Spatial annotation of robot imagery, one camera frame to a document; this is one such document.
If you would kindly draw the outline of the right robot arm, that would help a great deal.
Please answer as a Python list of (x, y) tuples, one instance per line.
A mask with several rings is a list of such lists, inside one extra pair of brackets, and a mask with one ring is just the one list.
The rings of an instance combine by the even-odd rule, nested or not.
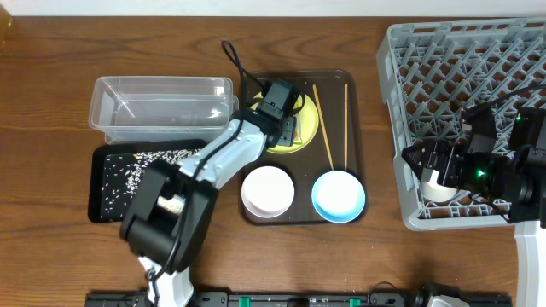
[(518, 252), (517, 306), (545, 305), (545, 111), (523, 107), (515, 115), (509, 158), (472, 152), (438, 140), (405, 148), (402, 158), (420, 182), (466, 190), (511, 204)]

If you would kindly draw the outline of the rice leftovers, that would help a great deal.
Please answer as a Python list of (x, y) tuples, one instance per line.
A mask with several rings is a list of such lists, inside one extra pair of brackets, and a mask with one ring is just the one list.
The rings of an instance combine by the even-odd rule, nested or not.
[(152, 162), (159, 159), (174, 164), (197, 152), (198, 149), (179, 149), (107, 155), (99, 187), (100, 220), (118, 222), (123, 219), (146, 168)]

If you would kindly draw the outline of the green snack wrapper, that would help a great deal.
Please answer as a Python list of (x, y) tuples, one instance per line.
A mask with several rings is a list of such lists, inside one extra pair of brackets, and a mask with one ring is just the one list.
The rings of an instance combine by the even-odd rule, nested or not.
[(300, 123), (297, 119), (295, 119), (294, 122), (295, 122), (295, 126), (293, 129), (293, 143), (301, 144), (302, 138), (301, 138), (301, 131), (300, 131)]

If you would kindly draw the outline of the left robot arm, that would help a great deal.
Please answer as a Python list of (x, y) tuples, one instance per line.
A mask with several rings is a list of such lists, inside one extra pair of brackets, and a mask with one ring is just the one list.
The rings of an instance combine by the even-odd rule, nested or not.
[(148, 301), (184, 306), (193, 296), (189, 266), (202, 247), (218, 192), (244, 166), (274, 147), (293, 112), (247, 108), (198, 153), (148, 166), (119, 236), (146, 271)]

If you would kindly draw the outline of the white cup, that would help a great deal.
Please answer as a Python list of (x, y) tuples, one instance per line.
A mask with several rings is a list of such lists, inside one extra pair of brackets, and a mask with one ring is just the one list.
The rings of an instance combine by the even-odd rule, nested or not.
[(424, 198), (433, 202), (446, 202), (451, 200), (458, 190), (438, 184), (439, 172), (425, 168), (421, 174), (421, 193)]

